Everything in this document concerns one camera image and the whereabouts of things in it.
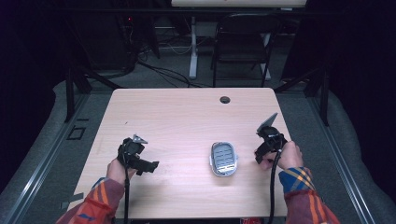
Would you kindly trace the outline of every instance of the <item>hand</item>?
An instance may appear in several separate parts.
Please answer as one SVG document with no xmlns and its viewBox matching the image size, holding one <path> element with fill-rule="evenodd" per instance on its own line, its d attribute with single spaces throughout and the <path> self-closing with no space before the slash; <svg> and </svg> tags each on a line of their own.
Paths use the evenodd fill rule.
<svg viewBox="0 0 396 224">
<path fill-rule="evenodd" d="M 135 169 L 128 169 L 128 177 L 129 179 L 136 173 Z M 124 185 L 125 183 L 125 168 L 123 165 L 117 160 L 114 159 L 111 163 L 107 166 L 107 174 L 106 177 L 113 179 L 120 184 Z"/>
<path fill-rule="evenodd" d="M 262 163 L 260 163 L 260 167 L 263 170 L 271 168 L 274 163 L 275 155 L 275 152 L 265 154 L 262 157 Z M 293 141 L 289 141 L 285 144 L 285 146 L 283 146 L 282 154 L 280 155 L 277 165 L 284 170 L 292 167 L 304 166 L 303 153 Z"/>
</svg>

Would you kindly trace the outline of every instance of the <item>person's left hand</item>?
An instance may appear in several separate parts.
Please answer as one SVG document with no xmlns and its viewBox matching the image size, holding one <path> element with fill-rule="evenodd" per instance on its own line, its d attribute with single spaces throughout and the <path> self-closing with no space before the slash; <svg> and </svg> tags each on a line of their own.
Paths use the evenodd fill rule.
<svg viewBox="0 0 396 224">
<path fill-rule="evenodd" d="M 134 173 L 136 173 L 135 169 L 128 169 L 129 179 L 132 178 Z M 122 185 L 124 184 L 124 182 L 125 182 L 125 168 L 117 159 L 114 159 L 111 163 L 108 164 L 106 177 L 113 179 Z"/>
</svg>

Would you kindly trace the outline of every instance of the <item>chair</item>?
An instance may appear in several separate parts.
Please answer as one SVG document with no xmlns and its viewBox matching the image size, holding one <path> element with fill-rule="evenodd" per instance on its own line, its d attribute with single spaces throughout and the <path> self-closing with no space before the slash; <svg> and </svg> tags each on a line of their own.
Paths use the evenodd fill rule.
<svg viewBox="0 0 396 224">
<path fill-rule="evenodd" d="M 261 78 L 263 87 L 274 37 L 280 29 L 280 19 L 269 14 L 236 13 L 220 19 L 211 64 L 213 87 L 216 87 L 216 80 L 228 79 L 217 78 L 217 63 L 252 63 L 252 69 L 257 63 L 265 63 Z M 269 35 L 266 44 L 264 34 Z"/>
</svg>

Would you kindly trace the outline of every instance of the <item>table top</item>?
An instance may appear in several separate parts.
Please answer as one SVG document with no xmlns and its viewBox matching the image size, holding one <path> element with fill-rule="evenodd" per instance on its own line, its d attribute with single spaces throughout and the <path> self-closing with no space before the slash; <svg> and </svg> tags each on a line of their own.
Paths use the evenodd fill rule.
<svg viewBox="0 0 396 224">
<path fill-rule="evenodd" d="M 173 7 L 305 7 L 306 0 L 172 0 Z"/>
<path fill-rule="evenodd" d="M 222 103 L 222 96 L 230 103 Z M 92 184 L 106 175 L 122 140 L 136 133 L 148 141 L 141 159 L 160 164 L 153 174 L 131 179 L 129 217 L 269 217 L 271 171 L 261 170 L 253 152 L 262 143 L 257 128 L 275 112 L 273 126 L 289 140 L 271 89 L 116 90 L 75 193 L 86 196 Z M 215 142 L 233 145 L 238 155 L 233 175 L 219 177 L 211 170 L 209 156 Z M 277 175 L 275 184 L 275 216 L 284 217 L 287 208 Z M 71 203 L 69 209 L 81 202 Z M 122 199 L 116 217 L 123 217 L 123 210 Z"/>
</svg>

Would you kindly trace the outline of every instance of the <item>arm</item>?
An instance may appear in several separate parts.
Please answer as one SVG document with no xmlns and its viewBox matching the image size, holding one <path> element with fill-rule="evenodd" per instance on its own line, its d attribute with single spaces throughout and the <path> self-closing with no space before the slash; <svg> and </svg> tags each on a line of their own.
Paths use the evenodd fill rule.
<svg viewBox="0 0 396 224">
<path fill-rule="evenodd" d="M 135 170 L 129 170 L 129 178 Z M 113 160 L 107 166 L 107 175 L 100 178 L 92 187 L 83 203 L 70 209 L 56 223 L 111 223 L 124 194 L 125 171 Z"/>
<path fill-rule="evenodd" d="M 272 166 L 275 153 L 267 154 L 260 164 L 263 169 Z M 304 167 L 303 153 L 290 141 L 283 147 L 278 166 L 288 207 L 286 223 L 340 223 L 334 213 L 322 202 L 312 183 L 311 171 Z"/>
</svg>

